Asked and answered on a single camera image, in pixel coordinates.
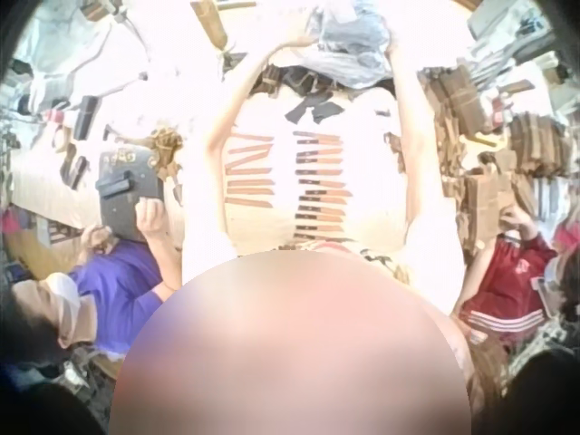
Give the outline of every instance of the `woman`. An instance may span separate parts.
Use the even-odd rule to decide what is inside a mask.
[[[227,235],[222,179],[222,149],[240,108],[269,57],[290,46],[307,46],[313,39],[305,35],[303,16],[286,17],[267,29],[257,48],[225,79],[212,105],[199,120],[197,136],[185,147],[184,210],[187,216],[183,245],[183,282],[237,257]],[[443,196],[440,164],[433,123],[433,112],[410,63],[405,42],[393,42],[386,55],[391,63],[396,87],[402,131],[407,187],[406,269],[407,283],[384,268],[385,291],[404,292],[419,301],[441,329],[453,349],[472,391],[484,382],[473,382],[475,368],[469,342],[450,317],[463,281],[463,256],[455,223],[455,209]],[[298,246],[364,261],[359,247],[337,243]]]
[[[579,251],[571,246],[559,255],[520,207],[509,208],[502,219],[519,231],[521,246],[498,237],[480,251],[455,311],[466,324],[493,332],[511,347],[531,336],[550,315],[565,310],[573,319]]]
[[[72,346],[89,343],[125,354],[141,327],[181,287],[180,254],[158,199],[137,204],[137,226],[147,245],[110,243],[105,227],[89,227],[79,265],[41,281],[2,291],[0,334],[4,363],[58,363]]]

